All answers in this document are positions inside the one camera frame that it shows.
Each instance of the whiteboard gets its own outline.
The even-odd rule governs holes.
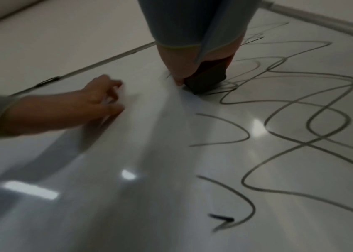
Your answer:
[[[127,109],[0,140],[0,251],[353,251],[353,37],[259,10],[245,43],[202,96],[154,47],[34,91]]]

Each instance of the person's hand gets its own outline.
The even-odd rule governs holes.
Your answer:
[[[204,57],[203,61],[213,61],[228,58],[228,61],[226,62],[226,67],[228,67],[232,62],[236,51],[242,44],[243,38],[244,34],[230,44],[210,52]],[[183,85],[184,79],[193,75],[199,68],[199,64],[195,64],[194,60],[200,51],[200,46],[174,49],[157,45],[157,49],[161,59],[163,60],[168,70],[171,72],[171,75],[178,86]]]
[[[103,101],[107,97],[116,101],[117,88],[121,85],[121,81],[102,75],[82,90],[21,98],[0,118],[0,131],[12,135],[34,134],[116,116],[124,110],[124,106]]]

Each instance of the black marker scribble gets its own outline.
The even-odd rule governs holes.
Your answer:
[[[223,229],[227,229],[227,228],[233,228],[233,227],[236,227],[236,226],[239,226],[245,222],[247,222],[249,219],[251,219],[254,215],[255,215],[255,205],[254,203],[249,199],[247,198],[246,196],[244,196],[243,194],[241,194],[240,192],[238,192],[237,190],[221,183],[221,182],[218,182],[214,179],[210,179],[210,178],[207,178],[207,177],[204,177],[204,176],[201,176],[201,175],[197,175],[197,178],[199,179],[203,179],[205,181],[208,181],[208,182],[211,182],[215,185],[218,185],[228,191],[230,191],[231,193],[241,197],[245,202],[247,202],[250,206],[251,206],[251,213],[244,219],[241,219],[240,221],[237,221],[237,222],[224,222],[222,223],[221,225],[219,225],[218,227],[214,228],[213,232],[216,232],[216,231],[219,231],[219,230],[223,230]]]
[[[221,121],[224,121],[224,122],[227,122],[233,126],[236,126],[237,128],[241,129],[242,131],[246,132],[247,134],[247,137],[243,138],[243,139],[239,139],[239,140],[235,140],[235,141],[228,141],[228,142],[216,142],[216,143],[205,143],[205,144],[192,144],[190,145],[189,147],[199,147],[199,146],[206,146],[206,145],[217,145],[217,144],[233,144],[233,143],[239,143],[239,142],[243,142],[243,141],[246,141],[247,139],[250,138],[250,133],[245,129],[243,128],[242,126],[240,126],[239,124],[236,124],[234,122],[231,122],[229,120],[226,120],[226,119],[223,119],[223,118],[220,118],[220,117],[216,117],[214,115],[207,115],[207,114],[202,114],[202,113],[197,113],[196,115],[199,115],[199,116],[204,116],[204,117],[209,117],[209,118],[214,118],[214,119],[218,119],[218,120],[221,120]]]
[[[341,208],[341,209],[344,209],[346,211],[349,211],[349,212],[353,213],[353,208],[352,207],[346,206],[344,204],[341,204],[341,203],[338,203],[338,202],[335,202],[335,201],[332,201],[332,200],[329,200],[329,199],[326,199],[326,198],[314,196],[314,195],[307,194],[307,193],[294,192],[294,191],[283,191],[283,190],[273,190],[273,189],[267,189],[267,188],[259,188],[259,187],[248,185],[247,182],[246,182],[246,180],[249,178],[249,176],[254,171],[256,171],[257,169],[261,168],[263,165],[265,165],[265,164],[277,159],[278,157],[281,157],[283,155],[286,155],[288,153],[291,153],[291,152],[293,152],[295,150],[298,150],[300,148],[303,148],[303,147],[310,147],[310,148],[319,150],[319,151],[321,151],[323,153],[332,155],[334,157],[337,157],[337,158],[339,158],[339,159],[341,159],[341,160],[343,160],[345,162],[348,162],[348,163],[353,165],[353,160],[352,159],[347,158],[347,157],[345,157],[345,156],[343,156],[341,154],[338,154],[336,152],[330,151],[328,149],[325,149],[325,148],[318,147],[318,146],[314,145],[315,143],[317,143],[319,141],[326,140],[326,141],[338,144],[340,146],[347,147],[349,149],[353,149],[353,146],[351,146],[351,145],[348,145],[348,144],[345,144],[345,143],[338,142],[338,141],[330,139],[330,137],[332,137],[332,136],[338,134],[339,132],[342,132],[344,129],[346,129],[351,123],[351,118],[346,113],[344,113],[344,112],[342,112],[340,110],[337,110],[335,108],[332,108],[332,105],[334,105],[336,102],[340,101],[341,99],[343,99],[344,97],[346,97],[349,93],[351,93],[353,91],[353,77],[352,76],[341,75],[341,74],[333,74],[333,73],[303,72],[303,71],[299,71],[299,72],[297,72],[297,71],[276,71],[276,70],[274,70],[276,67],[279,67],[280,65],[284,64],[285,62],[287,62],[290,58],[292,58],[294,56],[298,56],[298,55],[301,55],[301,54],[304,54],[304,53],[308,53],[308,52],[311,52],[311,51],[314,51],[314,50],[318,50],[318,49],[330,46],[332,44],[332,42],[329,42],[329,41],[280,41],[280,42],[252,43],[252,42],[254,42],[256,40],[264,38],[264,32],[265,31],[269,31],[269,30],[272,30],[272,29],[275,29],[277,27],[284,26],[284,25],[287,25],[287,24],[288,23],[282,23],[282,24],[279,24],[279,25],[277,25],[275,27],[272,27],[270,29],[266,29],[266,30],[261,31],[261,32],[259,32],[257,34],[254,34],[251,37],[247,38],[242,45],[246,45],[247,46],[247,45],[282,44],[282,43],[311,43],[311,44],[320,44],[320,45],[318,45],[318,46],[316,46],[314,48],[308,49],[308,50],[304,50],[304,51],[292,54],[290,56],[286,56],[286,57],[284,57],[284,56],[270,56],[270,57],[258,57],[258,58],[250,58],[250,59],[241,59],[241,60],[253,60],[253,61],[256,60],[256,61],[258,61],[259,59],[275,58],[275,59],[278,59],[278,60],[276,62],[274,62],[273,64],[271,64],[269,67],[267,67],[264,71],[262,71],[261,73],[255,75],[254,77],[252,77],[250,79],[246,79],[246,80],[243,80],[243,81],[237,81],[237,82],[232,82],[231,81],[231,80],[233,80],[233,79],[235,79],[235,78],[237,78],[237,77],[239,77],[239,76],[241,76],[243,74],[239,74],[238,76],[234,76],[234,77],[228,79],[228,84],[230,84],[230,83],[234,83],[235,84],[235,86],[234,86],[234,88],[232,90],[229,90],[229,91],[218,91],[218,92],[215,90],[216,92],[212,91],[212,93],[208,93],[206,95],[215,95],[215,94],[220,94],[220,93],[226,93],[219,100],[219,103],[222,104],[222,105],[233,105],[233,104],[244,104],[244,103],[263,103],[263,102],[266,102],[266,103],[267,102],[285,103],[285,105],[283,105],[282,107],[278,108],[276,111],[274,111],[265,120],[264,127],[270,134],[272,134],[272,135],[274,135],[274,136],[276,136],[278,138],[281,138],[281,139],[284,139],[284,140],[287,140],[287,141],[290,141],[290,142],[297,143],[298,145],[293,147],[293,148],[287,149],[287,150],[285,150],[283,152],[280,152],[280,153],[278,153],[276,155],[273,155],[273,156],[269,157],[268,159],[262,161],[261,163],[259,163],[255,167],[253,167],[252,169],[250,169],[243,176],[243,178],[241,180],[241,184],[245,188],[248,188],[248,189],[254,190],[254,191],[259,191],[259,192],[277,193],[277,194],[284,194],[284,195],[289,195],[289,196],[298,196],[298,197],[308,198],[308,199],[312,199],[312,200],[315,200],[315,201],[323,202],[323,203],[326,203],[326,204],[329,204],[329,205],[332,205],[332,206],[335,206],[335,207],[338,207],[338,208]],[[288,74],[288,75],[262,77],[262,75],[265,74],[265,73],[278,73],[278,74],[283,73],[283,74]],[[318,92],[314,92],[314,93],[305,95],[303,97],[300,97],[300,98],[298,98],[296,100],[247,100],[247,101],[237,101],[237,102],[225,102],[225,98],[228,95],[230,95],[232,92],[236,91],[239,87],[245,85],[246,83],[249,83],[252,80],[263,79],[263,78],[289,78],[289,77],[331,78],[331,79],[336,79],[336,80],[347,81],[349,84],[345,84],[345,85],[341,85],[341,86],[338,86],[338,87],[328,88],[328,89],[324,89],[324,90],[321,90],[321,91],[318,91]],[[306,98],[309,98],[309,97],[312,97],[312,96],[316,96],[316,95],[321,94],[321,93],[325,93],[325,92],[329,92],[329,91],[333,91],[333,90],[338,90],[338,89],[343,89],[345,91],[341,95],[339,95],[338,97],[336,97],[335,99],[333,99],[331,102],[329,102],[326,105],[320,105],[320,104],[308,103],[308,102],[303,102],[302,101],[303,99],[306,99]],[[309,105],[309,106],[314,106],[314,107],[318,107],[319,108],[319,110],[317,110],[306,122],[306,129],[310,133],[315,135],[316,138],[314,138],[314,139],[312,139],[310,141],[307,141],[307,142],[303,142],[303,141],[300,141],[300,140],[297,140],[297,139],[294,139],[294,138],[290,138],[290,137],[275,133],[275,132],[267,129],[267,125],[269,124],[269,122],[270,122],[270,120],[272,118],[274,118],[278,113],[280,113],[285,108],[287,108],[287,107],[289,107],[289,106],[291,106],[293,104],[303,104],[303,105]],[[336,129],[334,129],[334,130],[332,130],[332,131],[330,131],[330,132],[328,132],[328,133],[326,133],[324,135],[320,135],[319,133],[315,132],[312,129],[311,124],[325,110],[329,110],[329,111],[332,111],[332,112],[335,112],[335,113],[339,114],[340,116],[342,116],[344,118],[344,122],[338,128],[336,128]],[[233,225],[226,225],[222,229],[232,228],[232,227],[234,227],[236,225],[239,225],[239,224],[234,223]]]

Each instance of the white whiteboard surface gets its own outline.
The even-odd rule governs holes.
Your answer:
[[[250,27],[231,93],[178,89],[154,47],[35,91],[107,73],[127,109],[0,140],[0,251],[353,251],[353,37],[263,10]]]

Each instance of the black eraser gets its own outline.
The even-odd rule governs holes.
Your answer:
[[[226,62],[227,59],[202,62],[197,71],[184,80],[184,84],[195,95],[210,90],[226,79]]]

